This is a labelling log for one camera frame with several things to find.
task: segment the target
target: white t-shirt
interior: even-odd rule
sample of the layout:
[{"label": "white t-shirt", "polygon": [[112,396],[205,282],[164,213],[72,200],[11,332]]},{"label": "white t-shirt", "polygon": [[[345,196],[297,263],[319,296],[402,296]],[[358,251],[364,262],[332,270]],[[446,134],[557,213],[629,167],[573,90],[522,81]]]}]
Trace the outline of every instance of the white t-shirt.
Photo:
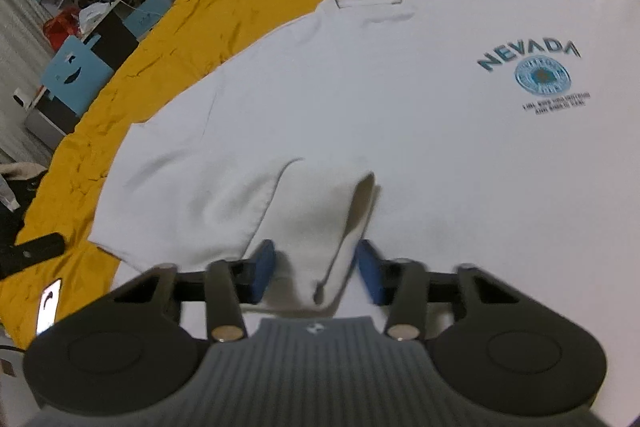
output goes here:
[{"label": "white t-shirt", "polygon": [[[366,237],[436,271],[477,264],[591,331],[609,360],[595,408],[623,427],[640,389],[639,43],[640,0],[324,0],[134,126],[104,190],[126,190],[121,165],[144,172],[140,150],[189,140],[247,165],[356,158],[381,186]],[[363,314],[383,322],[355,277],[338,315]]]}]

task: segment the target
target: blue cabinet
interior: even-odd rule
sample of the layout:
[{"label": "blue cabinet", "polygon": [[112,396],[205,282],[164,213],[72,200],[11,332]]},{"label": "blue cabinet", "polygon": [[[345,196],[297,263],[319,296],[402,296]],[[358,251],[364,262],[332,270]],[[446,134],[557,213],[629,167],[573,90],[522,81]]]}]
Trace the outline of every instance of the blue cabinet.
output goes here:
[{"label": "blue cabinet", "polygon": [[146,0],[140,8],[124,19],[124,25],[136,38],[153,28],[171,7],[169,0]]},{"label": "blue cabinet", "polygon": [[49,96],[58,98],[77,116],[85,113],[114,73],[91,51],[99,39],[95,36],[83,44],[74,36],[67,37],[42,75]]}]

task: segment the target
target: cloth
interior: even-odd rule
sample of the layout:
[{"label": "cloth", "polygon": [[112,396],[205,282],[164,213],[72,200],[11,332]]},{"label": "cloth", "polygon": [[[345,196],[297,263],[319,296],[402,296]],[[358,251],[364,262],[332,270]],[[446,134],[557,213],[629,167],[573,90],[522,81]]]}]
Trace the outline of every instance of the cloth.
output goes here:
[{"label": "cloth", "polygon": [[[382,187],[367,229],[382,252],[493,271],[590,330],[609,379],[638,389],[635,286],[598,295],[626,317],[611,328],[546,275],[605,280],[604,252],[611,284],[640,269],[638,41],[640,0],[324,0],[170,102],[162,139],[124,143],[357,157]],[[129,172],[119,156],[110,177]]]},{"label": "cloth", "polygon": [[[0,164],[0,248],[14,244],[45,173],[46,169],[35,163]],[[12,201],[13,210],[2,204],[3,196]]]},{"label": "cloth", "polygon": [[[0,282],[0,318],[18,346],[27,347],[35,336],[40,296],[56,280],[62,280],[57,314],[57,320],[60,320],[126,279],[129,269],[126,263],[92,245],[87,237],[100,191],[130,125],[148,120],[229,57],[270,30],[313,11],[320,1],[176,0],[154,31],[100,92],[76,126],[75,133],[65,137],[56,149],[54,161],[30,206],[18,241],[23,243],[50,232],[61,232],[66,242],[65,256]],[[265,108],[259,115],[266,115]],[[389,257],[412,257],[432,269],[446,271],[457,262],[473,261],[471,254],[466,252],[458,252],[444,261],[434,257],[434,251],[438,248],[419,245],[418,250],[396,246],[384,253]],[[622,312],[615,312],[617,305],[612,308],[614,312],[600,311],[603,302],[600,294],[615,300],[609,296],[610,288],[620,291],[621,287],[636,286],[631,280],[632,272],[622,261],[616,264],[619,261],[618,256],[610,255],[594,264],[576,263],[577,271],[570,276],[567,276],[568,265],[564,265],[564,270],[547,267],[545,271],[528,271],[527,267],[514,264],[509,255],[505,255],[503,261],[495,259],[485,268],[534,297],[547,299],[550,305],[561,300],[565,303],[563,307],[569,306],[565,314],[580,310],[579,316],[571,315],[578,322],[585,315],[584,308],[591,307],[591,314],[610,317],[609,330],[617,332],[625,317]],[[596,268],[601,274],[616,273],[619,279],[615,284],[609,284],[600,274],[591,277],[588,270]],[[582,290],[585,277],[598,282],[594,291]],[[197,303],[187,303],[182,315],[187,321],[193,319],[190,328],[197,325],[206,335],[202,315],[196,311],[201,311]],[[256,315],[246,318],[249,328],[257,325],[254,323]],[[385,323],[383,311],[369,303],[360,278],[354,275],[345,288],[335,316],[359,315],[372,316],[379,327]],[[615,351],[609,343],[607,355],[615,358]],[[596,412],[614,427],[628,426],[638,413],[637,397],[630,389],[623,375],[617,378],[615,372],[610,373],[594,404]]]},{"label": "cloth", "polygon": [[168,152],[156,125],[164,116],[127,134],[89,241],[140,271],[161,263],[200,271],[251,256],[271,239],[276,271],[257,308],[331,305],[369,216],[373,174],[295,158],[240,165],[210,158],[197,139]]}]

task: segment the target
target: black object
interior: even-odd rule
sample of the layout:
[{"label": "black object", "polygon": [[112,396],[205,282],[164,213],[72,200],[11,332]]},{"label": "black object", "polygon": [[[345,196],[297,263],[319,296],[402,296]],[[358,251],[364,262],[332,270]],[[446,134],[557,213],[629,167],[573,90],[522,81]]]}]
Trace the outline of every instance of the black object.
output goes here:
[{"label": "black object", "polygon": [[[379,304],[404,299],[401,312],[390,314],[385,331],[400,322],[424,331],[422,302],[401,294],[409,278],[426,279],[424,269],[417,263],[386,263],[368,241],[358,245],[357,256]],[[376,267],[378,280],[372,277]],[[598,341],[585,330],[477,267],[428,277],[428,300],[452,303],[455,319],[428,349],[442,378],[460,394],[488,409],[535,417],[564,413],[595,399],[607,362]]]},{"label": "black object", "polygon": [[36,109],[66,134],[73,133],[80,121],[78,115],[55,96],[52,99],[49,99],[48,95],[41,97],[36,104]]},{"label": "black object", "polygon": [[33,394],[79,415],[117,415],[157,403],[193,376],[209,345],[178,325],[180,302],[214,296],[210,331],[224,325],[245,336],[232,273],[245,302],[260,301],[274,264],[273,243],[265,241],[250,259],[213,263],[204,274],[178,274],[172,265],[147,271],[32,342],[24,374]]},{"label": "black object", "polygon": [[[356,257],[377,302],[391,303],[386,335],[363,317],[264,319],[246,336],[239,303],[262,297],[251,280],[273,272],[268,243],[204,273],[158,267],[31,344],[24,372],[48,405],[26,427],[604,427],[589,411],[604,354],[584,330],[477,268],[428,273],[382,261],[366,241]],[[180,301],[196,298],[206,301],[207,341],[177,325]],[[431,342],[428,301],[452,302],[457,318]],[[527,380],[561,365],[551,389]],[[496,398],[503,391],[514,404]]]},{"label": "black object", "polygon": [[65,239],[59,233],[16,245],[0,247],[0,280],[65,253]]},{"label": "black object", "polygon": [[94,34],[100,34],[101,38],[94,44],[92,52],[113,71],[117,71],[124,64],[139,43],[113,11],[107,13],[83,40],[89,41]]},{"label": "black object", "polygon": [[14,192],[15,199],[20,203],[20,207],[12,212],[0,203],[0,248],[8,247],[15,242],[18,232],[24,226],[22,218],[33,201],[45,174],[46,171],[28,180],[7,181],[9,188]]}]

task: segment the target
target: plastic bag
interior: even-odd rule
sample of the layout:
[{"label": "plastic bag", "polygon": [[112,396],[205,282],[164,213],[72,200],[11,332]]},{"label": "plastic bag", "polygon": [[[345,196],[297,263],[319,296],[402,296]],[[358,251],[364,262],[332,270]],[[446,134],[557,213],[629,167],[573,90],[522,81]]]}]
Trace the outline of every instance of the plastic bag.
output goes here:
[{"label": "plastic bag", "polygon": [[62,47],[69,35],[78,35],[79,11],[77,7],[65,8],[53,19],[44,23],[42,31],[55,52]]},{"label": "plastic bag", "polygon": [[2,176],[0,176],[0,203],[12,212],[20,208],[20,203],[15,199],[14,192]]},{"label": "plastic bag", "polygon": [[91,4],[80,11],[78,16],[80,23],[80,33],[87,35],[87,33],[95,26],[95,23],[109,11],[111,5],[108,2],[96,2]]}]

